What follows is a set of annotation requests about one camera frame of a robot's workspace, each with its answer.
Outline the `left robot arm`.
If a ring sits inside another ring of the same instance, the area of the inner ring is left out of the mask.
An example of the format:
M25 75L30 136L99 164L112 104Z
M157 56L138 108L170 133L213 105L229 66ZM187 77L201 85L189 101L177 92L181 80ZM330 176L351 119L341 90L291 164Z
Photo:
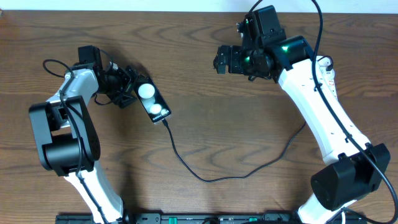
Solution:
M41 165L76 188L91 210L93 223L135 223L102 169L100 141L87 106L104 94L125 108L136 101L132 91L142 75L112 60L104 67L102 53L92 45L79 47L78 62L65 66L58 91L32 105L29 117Z

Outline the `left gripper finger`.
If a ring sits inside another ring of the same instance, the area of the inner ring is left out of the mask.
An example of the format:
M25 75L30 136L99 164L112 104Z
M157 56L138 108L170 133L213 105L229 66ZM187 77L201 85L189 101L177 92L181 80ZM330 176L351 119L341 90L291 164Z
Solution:
M141 75L135 68L131 67L130 65L126 67L126 73L129 79L129 83L131 84L146 82L146 77Z
M137 98L132 95L123 95L120 97L120 100L118 101L118 106L120 108L126 108L127 106L131 105L132 103L136 102Z

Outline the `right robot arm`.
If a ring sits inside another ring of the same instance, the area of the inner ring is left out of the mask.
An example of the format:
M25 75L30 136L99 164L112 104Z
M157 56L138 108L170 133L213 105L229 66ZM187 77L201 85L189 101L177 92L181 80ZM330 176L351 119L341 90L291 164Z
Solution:
M273 6L253 6L237 24L241 45L222 45L213 61L217 73L273 80L290 96L312 131L325 167L311 178L312 195L297 210L302 223L328 223L350 205L388 183L390 160L373 145L336 98L333 62L304 37L287 37Z

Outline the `black Samsung flip phone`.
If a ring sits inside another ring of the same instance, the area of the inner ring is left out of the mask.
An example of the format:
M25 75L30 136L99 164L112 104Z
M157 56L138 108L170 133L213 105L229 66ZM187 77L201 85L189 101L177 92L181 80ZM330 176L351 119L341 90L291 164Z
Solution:
M151 77L138 78L134 92L153 123L158 123L172 114Z

